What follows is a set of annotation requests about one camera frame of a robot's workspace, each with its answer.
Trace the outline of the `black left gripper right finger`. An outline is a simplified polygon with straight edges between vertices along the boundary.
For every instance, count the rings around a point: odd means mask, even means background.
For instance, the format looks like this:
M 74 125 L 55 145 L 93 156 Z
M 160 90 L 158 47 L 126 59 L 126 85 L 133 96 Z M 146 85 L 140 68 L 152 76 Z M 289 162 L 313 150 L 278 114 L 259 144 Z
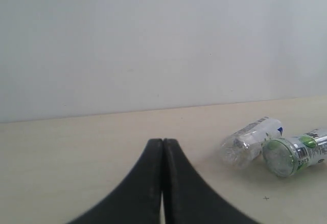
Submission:
M 163 140 L 163 209 L 166 223 L 257 223 L 206 183 L 176 139 Z

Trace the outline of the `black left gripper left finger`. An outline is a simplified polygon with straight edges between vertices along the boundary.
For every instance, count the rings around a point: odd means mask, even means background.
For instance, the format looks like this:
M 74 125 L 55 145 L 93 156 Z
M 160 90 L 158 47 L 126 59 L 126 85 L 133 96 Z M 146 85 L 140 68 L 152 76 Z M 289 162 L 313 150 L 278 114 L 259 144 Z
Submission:
M 163 140 L 150 139 L 120 184 L 70 223 L 160 223 L 163 152 Z

